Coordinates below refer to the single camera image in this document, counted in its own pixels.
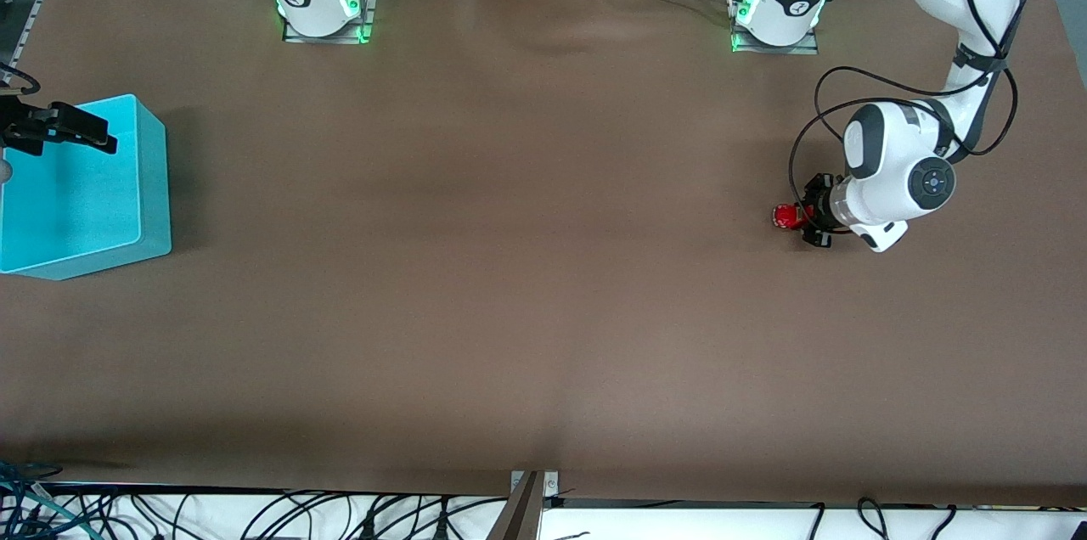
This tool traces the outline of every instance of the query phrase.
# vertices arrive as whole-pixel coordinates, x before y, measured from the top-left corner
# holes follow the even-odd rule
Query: turquoise plastic container
[[[13,175],[0,185],[0,273],[71,279],[170,253],[166,127],[132,95],[78,108],[110,123],[117,153],[4,150]]]

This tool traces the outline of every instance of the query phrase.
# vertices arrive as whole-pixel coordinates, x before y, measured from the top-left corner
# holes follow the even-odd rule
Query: brown table
[[[1083,503],[1087,95],[1027,7],[1013,135],[886,254],[770,227],[821,72],[938,87],[954,34],[836,0],[819,56],[713,0],[46,0],[41,102],[168,129],[175,251],[0,279],[0,456],[67,478],[574,495]],[[835,80],[827,103],[884,88]],[[1002,122],[1007,91],[990,114]],[[840,164],[829,135],[800,178]]]

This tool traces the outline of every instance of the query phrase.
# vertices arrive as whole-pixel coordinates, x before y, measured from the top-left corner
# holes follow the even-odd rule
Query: metal post
[[[544,513],[544,473],[525,473],[490,528],[487,540],[536,540]]]

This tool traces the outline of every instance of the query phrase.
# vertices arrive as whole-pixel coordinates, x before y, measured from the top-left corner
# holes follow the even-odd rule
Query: brown tabletop
[[[1055,3],[1026,9],[1008,141],[886,254],[770,226],[789,146],[827,67],[939,87],[954,33],[835,0],[820,42],[730,52],[714,0],[378,0],[366,46],[284,45],[270,0],[46,0],[35,99],[132,91],[163,120],[175,250],[0,278],[0,457],[1082,503],[1087,95]],[[842,76],[826,100],[880,95]],[[822,130],[801,153],[801,180],[840,167]]]

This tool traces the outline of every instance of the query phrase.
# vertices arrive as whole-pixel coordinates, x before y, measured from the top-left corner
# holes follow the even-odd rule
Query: red object
[[[814,208],[808,208],[808,215],[815,215]],[[774,226],[785,230],[800,230],[808,224],[808,215],[800,211],[800,204],[777,204],[774,208]]]

